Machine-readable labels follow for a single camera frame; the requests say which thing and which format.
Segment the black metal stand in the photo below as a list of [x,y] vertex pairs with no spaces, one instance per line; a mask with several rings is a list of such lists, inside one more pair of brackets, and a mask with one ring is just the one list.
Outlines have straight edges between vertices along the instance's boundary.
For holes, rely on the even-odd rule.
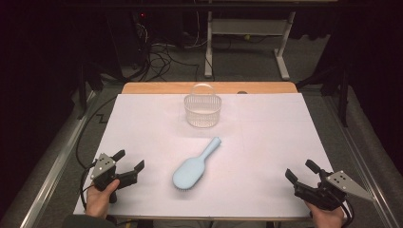
[[80,112],[78,119],[82,120],[87,111],[87,94],[86,86],[93,91],[99,92],[104,88],[101,80],[101,70],[98,65],[93,62],[81,61],[77,66],[78,94]]
[[324,69],[316,70],[307,79],[296,83],[296,88],[301,89],[307,85],[322,84],[320,93],[322,96],[333,96],[338,93],[337,116],[344,127],[347,127],[347,104],[349,72],[345,64],[334,63]]

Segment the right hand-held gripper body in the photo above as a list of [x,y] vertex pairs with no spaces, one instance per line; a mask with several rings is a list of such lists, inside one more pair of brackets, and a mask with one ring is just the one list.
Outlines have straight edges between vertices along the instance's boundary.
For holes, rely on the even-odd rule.
[[319,170],[318,187],[304,184],[293,176],[294,195],[322,210],[333,211],[340,207],[348,196],[374,201],[374,197],[344,171],[335,173]]

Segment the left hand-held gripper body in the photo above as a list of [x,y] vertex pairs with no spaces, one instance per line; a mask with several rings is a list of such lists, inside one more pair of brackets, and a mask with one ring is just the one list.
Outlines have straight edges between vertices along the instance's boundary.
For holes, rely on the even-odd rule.
[[99,159],[96,161],[95,167],[90,175],[94,186],[98,190],[103,191],[114,180],[120,181],[117,189],[126,188],[135,184],[138,180],[139,173],[136,174],[133,168],[131,171],[118,174],[116,172],[116,164],[118,161],[112,160],[111,157],[112,156],[102,153]]

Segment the white table cover sheet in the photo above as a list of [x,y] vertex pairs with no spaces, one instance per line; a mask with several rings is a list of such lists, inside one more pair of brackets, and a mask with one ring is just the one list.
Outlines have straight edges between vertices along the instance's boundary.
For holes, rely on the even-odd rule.
[[[137,219],[303,220],[309,216],[285,177],[290,169],[314,186],[305,163],[332,168],[304,98],[299,93],[224,94],[220,120],[210,128],[185,119],[183,95],[118,96],[97,149],[124,149],[120,173],[144,161],[136,184],[117,193],[110,214]],[[205,160],[201,179],[177,189],[172,176],[215,137],[221,145]]]

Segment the white metal desk frame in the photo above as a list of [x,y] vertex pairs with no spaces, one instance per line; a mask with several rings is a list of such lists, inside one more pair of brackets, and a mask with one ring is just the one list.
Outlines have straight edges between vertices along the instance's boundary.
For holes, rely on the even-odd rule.
[[207,17],[207,38],[204,60],[204,76],[213,76],[213,49],[212,38],[214,35],[257,35],[280,36],[279,48],[273,50],[277,61],[278,70],[283,81],[289,81],[290,75],[283,58],[289,34],[294,24],[296,13],[290,12],[287,19],[259,20],[259,19],[214,19],[212,12]]

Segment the dark computer tower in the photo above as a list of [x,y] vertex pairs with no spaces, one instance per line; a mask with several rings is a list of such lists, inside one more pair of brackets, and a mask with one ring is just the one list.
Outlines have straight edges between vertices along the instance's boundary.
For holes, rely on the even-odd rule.
[[145,63],[145,42],[139,36],[134,14],[131,11],[114,11],[106,17],[120,64],[142,67]]

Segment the person's right hand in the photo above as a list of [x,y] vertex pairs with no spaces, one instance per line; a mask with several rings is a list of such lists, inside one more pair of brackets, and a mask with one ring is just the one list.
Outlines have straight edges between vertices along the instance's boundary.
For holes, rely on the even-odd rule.
[[341,228],[344,219],[343,210],[338,207],[333,211],[322,210],[310,202],[305,202],[312,213],[316,228]]

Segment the light blue hairbrush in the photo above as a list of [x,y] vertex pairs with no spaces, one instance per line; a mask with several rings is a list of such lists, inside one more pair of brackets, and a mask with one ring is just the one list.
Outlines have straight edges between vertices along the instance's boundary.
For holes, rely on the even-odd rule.
[[186,159],[173,173],[172,182],[179,190],[191,189],[205,171],[205,160],[221,145],[221,139],[215,137],[198,157]]

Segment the person's left hand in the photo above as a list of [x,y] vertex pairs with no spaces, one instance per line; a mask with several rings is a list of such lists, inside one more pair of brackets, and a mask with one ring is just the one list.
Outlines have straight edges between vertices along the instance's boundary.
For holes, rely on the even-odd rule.
[[86,192],[86,214],[98,219],[105,219],[109,207],[109,197],[117,190],[119,184],[119,180],[114,180],[103,191],[98,190],[95,186],[89,187]]

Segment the aluminium floor rail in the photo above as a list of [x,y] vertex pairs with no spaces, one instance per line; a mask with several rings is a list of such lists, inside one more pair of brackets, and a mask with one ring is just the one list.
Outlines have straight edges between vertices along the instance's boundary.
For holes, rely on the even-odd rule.
[[387,155],[373,127],[355,97],[349,98],[347,125],[337,115],[337,101],[324,97],[337,122],[349,158],[364,186],[375,197],[373,207],[381,220],[381,228],[403,228],[403,177]]
[[49,162],[48,170],[41,173],[40,188],[19,228],[36,228],[67,167],[78,136],[88,119],[88,112],[97,102],[98,97],[99,95],[96,92],[90,91],[84,98],[87,110],[82,112],[79,107],[73,109],[72,114],[67,118],[67,121],[57,133],[54,141],[50,144],[45,157],[40,160],[41,164]]

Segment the white plastic basket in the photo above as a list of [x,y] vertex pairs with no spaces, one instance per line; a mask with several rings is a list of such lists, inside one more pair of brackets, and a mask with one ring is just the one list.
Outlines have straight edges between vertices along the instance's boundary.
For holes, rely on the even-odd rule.
[[195,84],[184,97],[183,105],[186,120],[194,127],[209,128],[219,122],[221,97],[209,84]]

